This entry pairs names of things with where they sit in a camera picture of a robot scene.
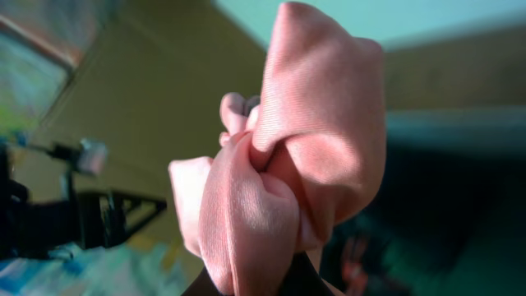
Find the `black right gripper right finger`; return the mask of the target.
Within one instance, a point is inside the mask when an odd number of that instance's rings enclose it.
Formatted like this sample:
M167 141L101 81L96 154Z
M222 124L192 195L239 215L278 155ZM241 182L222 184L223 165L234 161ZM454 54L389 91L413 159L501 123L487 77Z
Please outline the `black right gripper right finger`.
M279 296L334 296L305 252L293 257L279 288Z

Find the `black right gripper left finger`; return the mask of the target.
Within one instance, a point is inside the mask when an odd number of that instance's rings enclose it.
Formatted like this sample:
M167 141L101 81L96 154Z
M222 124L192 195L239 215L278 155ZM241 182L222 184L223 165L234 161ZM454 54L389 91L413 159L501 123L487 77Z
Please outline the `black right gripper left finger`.
M208 270L203 268L199 275L190 283L182 296L223 296L213 283Z

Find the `pink garment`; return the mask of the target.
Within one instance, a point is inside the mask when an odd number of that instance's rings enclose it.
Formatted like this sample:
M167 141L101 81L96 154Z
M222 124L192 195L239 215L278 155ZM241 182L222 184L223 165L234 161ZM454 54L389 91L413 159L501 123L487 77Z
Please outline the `pink garment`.
M375 197L386 154L383 53L301 2L280 4L252 109L223 97L215 157L168 167L187 250L226 295L275 295L300 252Z

